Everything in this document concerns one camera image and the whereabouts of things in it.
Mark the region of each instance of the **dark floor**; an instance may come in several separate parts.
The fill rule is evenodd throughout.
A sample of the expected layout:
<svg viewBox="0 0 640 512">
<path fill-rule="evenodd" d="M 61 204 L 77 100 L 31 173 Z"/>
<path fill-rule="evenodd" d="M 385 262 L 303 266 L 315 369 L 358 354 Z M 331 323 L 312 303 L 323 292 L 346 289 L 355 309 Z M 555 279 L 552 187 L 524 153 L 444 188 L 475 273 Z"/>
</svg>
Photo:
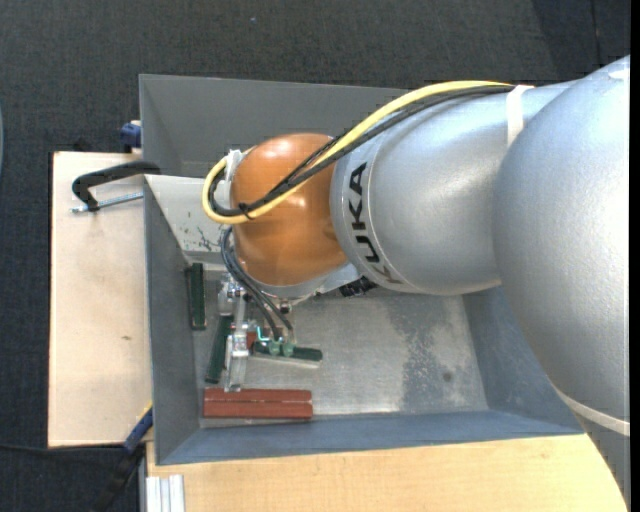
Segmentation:
<svg viewBox="0 0 640 512">
<path fill-rule="evenodd" d="M 114 448 L 50 454 L 48 153 L 120 151 L 137 75 L 415 88 L 580 78 L 630 0 L 0 0 L 0 511 L 87 510 Z M 131 486 L 114 510 L 133 511 Z"/>
</svg>

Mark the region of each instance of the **green object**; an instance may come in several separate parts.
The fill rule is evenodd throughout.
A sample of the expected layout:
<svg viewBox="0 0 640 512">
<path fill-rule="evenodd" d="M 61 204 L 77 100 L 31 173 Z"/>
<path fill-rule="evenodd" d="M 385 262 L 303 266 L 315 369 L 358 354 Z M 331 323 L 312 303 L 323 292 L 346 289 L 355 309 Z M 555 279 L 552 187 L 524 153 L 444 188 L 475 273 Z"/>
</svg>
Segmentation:
<svg viewBox="0 0 640 512">
<path fill-rule="evenodd" d="M 211 357 L 209 358 L 209 368 L 204 376 L 206 382 L 217 384 L 222 376 L 224 368 L 224 359 L 227 354 L 227 336 L 231 334 L 232 316 L 218 317 L 218 327 L 213 337 L 213 347 L 211 349 Z"/>
<path fill-rule="evenodd" d="M 271 354 L 272 356 L 280 355 L 280 347 L 282 346 L 282 342 L 280 340 L 269 340 L 267 346 L 269 349 L 269 354 Z"/>
<path fill-rule="evenodd" d="M 293 355 L 293 351 L 295 350 L 296 346 L 293 343 L 283 343 L 282 344 L 282 355 L 284 357 L 291 357 Z"/>
<path fill-rule="evenodd" d="M 194 263 L 187 270 L 187 285 L 191 329 L 203 331 L 207 328 L 207 317 L 204 308 L 204 265 L 202 263 Z"/>
</svg>

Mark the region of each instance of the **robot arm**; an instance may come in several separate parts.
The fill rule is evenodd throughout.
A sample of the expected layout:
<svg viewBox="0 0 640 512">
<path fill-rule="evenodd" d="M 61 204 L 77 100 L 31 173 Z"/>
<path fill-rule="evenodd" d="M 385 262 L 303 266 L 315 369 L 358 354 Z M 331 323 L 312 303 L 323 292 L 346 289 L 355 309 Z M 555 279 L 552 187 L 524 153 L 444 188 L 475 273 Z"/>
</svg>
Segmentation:
<svg viewBox="0 0 640 512">
<path fill-rule="evenodd" d="M 502 285 L 628 493 L 629 67 L 431 86 L 337 139 L 256 146 L 226 174 L 227 207 L 223 161 L 203 206 L 233 225 L 237 265 L 275 309 L 361 278 L 414 294 Z"/>
</svg>

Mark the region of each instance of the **black cable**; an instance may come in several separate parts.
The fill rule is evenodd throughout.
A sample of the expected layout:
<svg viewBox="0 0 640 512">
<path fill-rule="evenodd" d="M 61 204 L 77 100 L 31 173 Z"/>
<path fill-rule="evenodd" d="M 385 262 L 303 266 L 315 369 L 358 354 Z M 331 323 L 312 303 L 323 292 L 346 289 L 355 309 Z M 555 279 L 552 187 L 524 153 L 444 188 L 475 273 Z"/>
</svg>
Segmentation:
<svg viewBox="0 0 640 512">
<path fill-rule="evenodd" d="M 291 322 L 284 316 L 284 314 L 278 309 L 278 307 L 267 297 L 253 282 L 251 277 L 242 269 L 240 264 L 237 262 L 235 258 L 235 254 L 230 248 L 230 236 L 231 236 L 232 228 L 228 228 L 223 237 L 220 247 L 220 253 L 222 255 L 222 259 L 224 261 L 225 266 L 233 276 L 233 278 L 238 281 L 242 286 L 245 287 L 246 290 L 250 292 L 250 295 L 255 299 L 255 303 L 260 308 L 260 311 L 264 315 L 265 319 L 269 323 L 269 327 L 271 331 L 274 333 L 274 337 L 276 335 L 276 325 L 273 321 L 273 317 L 271 313 L 265 306 L 265 304 L 273 311 L 273 313 L 278 316 L 278 318 L 282 321 L 287 329 L 293 331 L 293 326 Z"/>
<path fill-rule="evenodd" d="M 317 173 L 324 170 L 326 167 L 328 167 L 332 163 L 336 162 L 343 156 L 351 153 L 356 148 L 370 141 L 371 139 L 373 139 L 373 137 L 379 135 L 383 131 L 388 130 L 392 126 L 400 123 L 401 121 L 404 121 L 408 117 L 415 115 L 419 112 L 422 112 L 427 108 L 434 107 L 436 105 L 445 103 L 447 101 L 450 101 L 456 98 L 463 98 L 463 97 L 469 98 L 472 96 L 480 96 L 480 95 L 485 96 L 488 94 L 499 94 L 499 93 L 509 92 L 513 89 L 513 87 L 514 86 L 502 86 L 502 85 L 470 87 L 470 88 L 461 89 L 458 91 L 448 91 L 448 92 L 436 94 L 433 96 L 429 96 L 427 98 L 417 100 L 414 103 L 410 103 L 404 109 L 391 113 L 390 117 L 387 120 L 382 121 L 377 125 L 373 126 L 371 129 L 365 132 L 358 139 L 348 144 L 340 151 L 337 151 L 326 160 L 322 161 L 319 164 L 313 165 L 306 171 L 300 173 L 300 171 L 302 171 L 302 169 L 306 165 L 308 165 L 309 162 L 313 161 L 315 158 L 320 156 L 320 154 L 322 154 L 328 147 L 331 147 L 332 145 L 336 144 L 337 141 L 340 140 L 340 138 L 336 138 L 328 142 L 327 144 L 325 144 L 325 146 L 323 146 L 319 150 L 315 151 L 312 155 L 307 157 L 304 160 L 304 162 L 296 166 L 295 169 L 293 169 L 284 179 L 282 179 L 269 192 L 267 192 L 267 194 L 265 194 L 263 197 L 261 197 L 260 199 L 257 199 L 256 201 L 250 204 L 243 204 L 241 208 L 225 208 L 216 202 L 214 197 L 214 191 L 218 183 L 222 180 L 222 176 L 223 176 L 223 173 L 220 172 L 218 176 L 216 176 L 216 179 L 213 180 L 213 183 L 211 184 L 211 188 L 209 189 L 210 206 L 216 213 L 223 216 L 245 215 L 247 218 L 250 219 L 251 217 L 249 216 L 249 214 L 252 211 L 256 210 L 257 208 L 263 206 L 266 203 L 269 203 L 270 201 L 284 194 L 286 191 L 290 190 L 296 185 L 311 179 L 313 176 L 315 176 Z"/>
</svg>

